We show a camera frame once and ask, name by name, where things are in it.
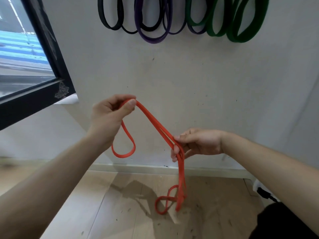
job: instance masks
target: window frame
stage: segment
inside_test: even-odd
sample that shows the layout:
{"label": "window frame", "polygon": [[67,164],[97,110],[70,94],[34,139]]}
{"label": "window frame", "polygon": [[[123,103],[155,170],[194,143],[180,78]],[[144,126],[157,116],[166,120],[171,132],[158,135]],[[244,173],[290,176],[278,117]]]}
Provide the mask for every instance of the window frame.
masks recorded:
{"label": "window frame", "polygon": [[55,77],[53,80],[0,97],[0,130],[75,93],[42,0],[21,0],[21,2]]}

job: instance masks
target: forearm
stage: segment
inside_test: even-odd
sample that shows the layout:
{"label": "forearm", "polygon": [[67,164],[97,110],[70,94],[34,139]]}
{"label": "forearm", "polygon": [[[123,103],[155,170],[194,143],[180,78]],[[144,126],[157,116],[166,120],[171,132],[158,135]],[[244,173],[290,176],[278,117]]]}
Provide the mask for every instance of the forearm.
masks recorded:
{"label": "forearm", "polygon": [[319,170],[232,133],[222,149],[319,235]]}
{"label": "forearm", "polygon": [[0,197],[2,238],[39,238],[102,153],[83,138]]}

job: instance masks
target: skin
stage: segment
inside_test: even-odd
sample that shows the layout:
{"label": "skin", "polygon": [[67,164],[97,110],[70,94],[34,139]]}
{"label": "skin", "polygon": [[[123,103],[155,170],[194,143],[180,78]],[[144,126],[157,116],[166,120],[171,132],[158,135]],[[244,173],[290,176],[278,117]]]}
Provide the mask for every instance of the skin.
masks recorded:
{"label": "skin", "polygon": [[[115,95],[95,104],[84,138],[0,197],[1,238],[41,237],[90,165],[111,146],[122,119],[134,110],[135,98]],[[192,128],[175,139],[186,158],[220,153],[233,157],[319,235],[318,170],[228,132]],[[173,161],[177,153],[175,146]]]}

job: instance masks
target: red band loop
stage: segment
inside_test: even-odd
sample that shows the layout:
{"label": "red band loop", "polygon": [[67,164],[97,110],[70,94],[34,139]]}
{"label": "red band loop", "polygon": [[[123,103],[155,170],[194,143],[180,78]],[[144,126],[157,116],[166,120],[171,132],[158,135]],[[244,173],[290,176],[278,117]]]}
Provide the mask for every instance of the red band loop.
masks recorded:
{"label": "red band loop", "polygon": [[[129,100],[124,101],[120,107],[122,107],[126,102],[128,102]],[[177,162],[178,162],[178,185],[173,185],[167,193],[167,196],[160,196],[156,199],[155,201],[155,210],[158,214],[165,214],[168,210],[168,202],[169,201],[176,201],[176,211],[179,211],[181,209],[181,204],[183,203],[184,199],[186,198],[186,193],[184,193],[184,191],[186,192],[186,184],[185,184],[185,172],[184,172],[184,159],[185,159],[185,154],[184,154],[184,150],[183,147],[174,140],[173,136],[168,132],[168,130],[166,130],[166,128],[160,124],[160,122],[138,101],[136,101],[136,106],[138,108],[141,109],[141,111],[147,116],[147,118],[150,120],[150,122],[154,125],[154,127],[156,128],[156,130],[161,134],[161,136],[164,138],[164,140],[168,143],[168,145],[174,149],[174,144],[172,143],[172,141],[179,147],[180,151],[177,154]],[[131,156],[136,149],[135,146],[135,142],[131,136],[131,134],[129,133],[129,131],[127,130],[124,122],[122,121],[122,128],[125,131],[125,133],[127,134],[127,136],[129,137],[129,139],[132,141],[133,143],[133,149],[127,153],[127,154],[118,154],[117,152],[114,151],[113,148],[113,144],[112,144],[112,151],[113,154],[118,157],[118,158],[127,158],[129,156]],[[172,197],[169,196],[170,192],[177,188],[177,196],[176,197]],[[160,200],[166,200],[165,203],[165,209],[163,211],[159,211],[157,209],[157,204]]]}

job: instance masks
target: window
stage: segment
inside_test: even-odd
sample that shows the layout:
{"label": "window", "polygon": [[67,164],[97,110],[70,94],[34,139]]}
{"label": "window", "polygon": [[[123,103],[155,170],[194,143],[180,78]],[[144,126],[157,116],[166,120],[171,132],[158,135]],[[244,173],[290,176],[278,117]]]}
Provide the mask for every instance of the window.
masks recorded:
{"label": "window", "polygon": [[0,0],[0,130],[75,93],[42,0]]}

